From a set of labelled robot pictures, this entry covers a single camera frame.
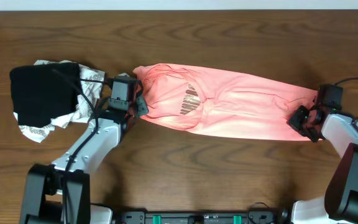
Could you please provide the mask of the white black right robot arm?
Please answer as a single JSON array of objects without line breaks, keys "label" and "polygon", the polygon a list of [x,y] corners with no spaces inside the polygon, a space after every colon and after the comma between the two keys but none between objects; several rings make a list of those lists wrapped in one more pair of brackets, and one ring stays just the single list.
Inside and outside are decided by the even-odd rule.
[{"label": "white black right robot arm", "polygon": [[341,160],[322,197],[293,204],[291,223],[358,223],[358,122],[323,105],[300,106],[288,125],[313,142],[329,141]]}]

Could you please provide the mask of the pink t-shirt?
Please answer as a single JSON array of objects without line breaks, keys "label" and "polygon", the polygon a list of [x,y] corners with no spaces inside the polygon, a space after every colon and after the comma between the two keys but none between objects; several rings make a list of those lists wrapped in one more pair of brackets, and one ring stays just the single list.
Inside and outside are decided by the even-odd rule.
[{"label": "pink t-shirt", "polygon": [[142,119],[167,128],[224,138],[302,141],[287,123],[317,94],[246,73],[159,63],[134,69],[149,112]]}]

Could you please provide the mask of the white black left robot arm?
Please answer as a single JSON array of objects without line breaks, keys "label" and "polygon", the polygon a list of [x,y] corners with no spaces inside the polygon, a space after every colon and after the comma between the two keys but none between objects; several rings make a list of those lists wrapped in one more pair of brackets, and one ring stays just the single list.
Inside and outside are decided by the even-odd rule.
[{"label": "white black left robot arm", "polygon": [[110,79],[111,97],[101,101],[83,135],[50,165],[34,164],[28,171],[20,223],[112,223],[113,210],[91,203],[90,177],[118,146],[132,120],[147,111],[140,80]]}]

